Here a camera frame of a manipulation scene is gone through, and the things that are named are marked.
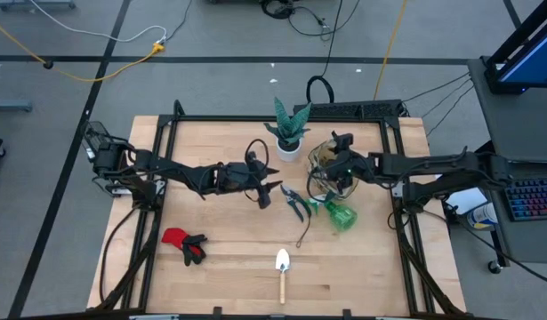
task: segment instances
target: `yellow cable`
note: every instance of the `yellow cable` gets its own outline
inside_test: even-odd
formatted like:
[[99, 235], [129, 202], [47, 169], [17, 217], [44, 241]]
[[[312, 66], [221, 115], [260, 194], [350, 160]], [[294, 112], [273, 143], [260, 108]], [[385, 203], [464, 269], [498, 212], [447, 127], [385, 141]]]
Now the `yellow cable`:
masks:
[[[12, 36], [11, 34], [9, 34], [1, 25], [0, 25], [0, 32], [2, 32], [6, 37], [8, 37], [10, 40], [12, 40], [15, 44], [17, 44], [20, 48], [22, 48], [22, 50], [24, 50], [27, 54], [29, 54], [30, 56], [32, 56], [32, 58], [36, 59], [37, 61], [39, 62], [42, 62], [44, 64], [47, 63], [46, 60], [40, 58], [37, 54], [33, 53], [32, 51], [29, 50], [29, 48], [27, 48], [26, 46], [24, 46], [24, 44], [21, 44], [20, 41], [18, 41], [14, 36]], [[130, 68], [132, 66], [136, 66], [138, 65], [139, 63], [141, 62], [144, 62], [146, 60], [148, 60], [150, 57], [152, 57], [153, 55], [163, 51], [165, 49], [165, 47], [159, 43], [155, 43], [153, 45], [153, 48], [152, 48], [152, 51], [144, 58], [138, 60], [138, 61], [135, 61], [133, 63], [129, 63], [128, 65], [126, 66], [123, 66], [122, 68], [120, 68], [119, 70], [115, 71], [114, 73], [108, 75], [108, 76], [104, 76], [104, 77], [101, 77], [101, 78], [97, 78], [97, 79], [88, 79], [88, 78], [82, 78], [82, 77], [79, 77], [79, 76], [74, 76], [72, 74], [70, 74], [69, 72], [66, 72], [66, 71], [62, 71], [62, 70], [59, 70], [57, 68], [53, 68], [53, 70], [63, 74], [64, 76], [68, 76], [72, 79], [75, 79], [77, 81], [83, 81], [83, 82], [99, 82], [99, 81], [103, 81], [103, 80], [107, 80], [113, 76], [116, 76], [118, 74], [120, 74], [121, 72], [123, 72], [123, 70], [127, 69], [127, 68]]]
[[386, 51], [386, 55], [383, 57], [382, 68], [380, 69], [380, 75], [378, 76], [378, 82], [376, 83], [376, 90], [374, 91], [374, 100], [376, 100], [376, 97], [378, 96], [378, 90], [380, 89], [380, 82], [382, 81], [382, 77], [383, 77], [383, 70], [386, 68], [386, 63], [388, 63], [388, 56], [390, 56], [391, 46], [394, 44], [394, 40], [396, 40], [396, 34], [398, 33], [399, 25], [401, 25], [401, 19], [404, 17], [406, 6], [407, 6], [407, 0], [404, 0], [404, 3], [401, 5], [401, 11], [399, 12], [398, 21], [396, 21], [396, 26], [394, 27], [394, 31], [391, 33], [390, 43], [388, 44], [388, 50]]

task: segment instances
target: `red glove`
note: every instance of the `red glove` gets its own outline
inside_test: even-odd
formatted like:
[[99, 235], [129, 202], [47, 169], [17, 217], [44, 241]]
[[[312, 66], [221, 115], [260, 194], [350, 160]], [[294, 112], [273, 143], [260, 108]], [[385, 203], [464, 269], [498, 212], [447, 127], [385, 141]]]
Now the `red glove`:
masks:
[[184, 264], [190, 265], [191, 261], [200, 264], [205, 258], [205, 252], [200, 246], [207, 238], [204, 235], [190, 236], [181, 228], [168, 228], [163, 234], [164, 244], [173, 244], [184, 253]]

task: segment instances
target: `keyboard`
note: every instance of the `keyboard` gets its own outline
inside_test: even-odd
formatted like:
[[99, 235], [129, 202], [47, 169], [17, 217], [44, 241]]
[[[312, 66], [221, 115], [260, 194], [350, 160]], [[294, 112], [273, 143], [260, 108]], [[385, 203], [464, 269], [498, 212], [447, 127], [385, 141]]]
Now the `keyboard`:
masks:
[[[307, 107], [307, 105], [296, 105], [293, 108], [294, 114]], [[313, 104], [310, 109], [310, 116], [323, 117], [357, 117], [364, 114], [364, 118], [383, 116], [403, 116], [404, 108], [401, 100], [378, 100], [378, 101], [355, 101], [339, 103], [318, 103]]]
[[515, 180], [505, 194], [511, 220], [547, 219], [547, 179]]

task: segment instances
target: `computer monitor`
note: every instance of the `computer monitor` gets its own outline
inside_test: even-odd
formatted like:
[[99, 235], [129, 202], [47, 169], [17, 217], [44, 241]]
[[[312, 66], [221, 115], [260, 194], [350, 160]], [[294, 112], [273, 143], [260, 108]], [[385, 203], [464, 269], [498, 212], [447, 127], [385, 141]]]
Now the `computer monitor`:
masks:
[[485, 76], [493, 93], [521, 94], [530, 87], [547, 88], [547, 0], [487, 61]]

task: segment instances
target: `potted plant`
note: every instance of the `potted plant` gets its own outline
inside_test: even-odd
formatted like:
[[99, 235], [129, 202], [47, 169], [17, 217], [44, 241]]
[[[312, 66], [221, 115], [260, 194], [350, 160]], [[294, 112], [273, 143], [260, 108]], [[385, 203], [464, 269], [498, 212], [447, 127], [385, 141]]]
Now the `potted plant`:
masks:
[[310, 105], [297, 112], [293, 117], [285, 111], [283, 103], [275, 98], [275, 113], [277, 114], [277, 128], [265, 124], [267, 130], [277, 137], [277, 154], [281, 160], [294, 161], [301, 151], [302, 137], [310, 129], [304, 129], [309, 120]]

